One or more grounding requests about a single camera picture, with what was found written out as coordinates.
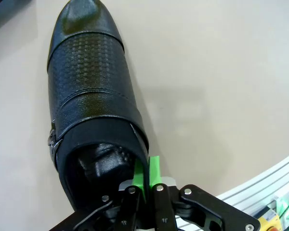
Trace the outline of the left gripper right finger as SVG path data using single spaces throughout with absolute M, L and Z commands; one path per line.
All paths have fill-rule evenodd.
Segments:
M 149 160 L 155 229 L 177 231 L 176 216 L 203 231 L 258 231 L 260 222 L 193 184 L 178 189 L 161 180 L 159 157 Z

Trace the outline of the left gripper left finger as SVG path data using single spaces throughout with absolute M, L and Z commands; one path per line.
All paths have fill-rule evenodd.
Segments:
M 116 191 L 104 191 L 87 206 L 75 211 L 52 231 L 135 231 L 146 212 L 145 176 L 140 161 L 135 162 L 132 180 Z

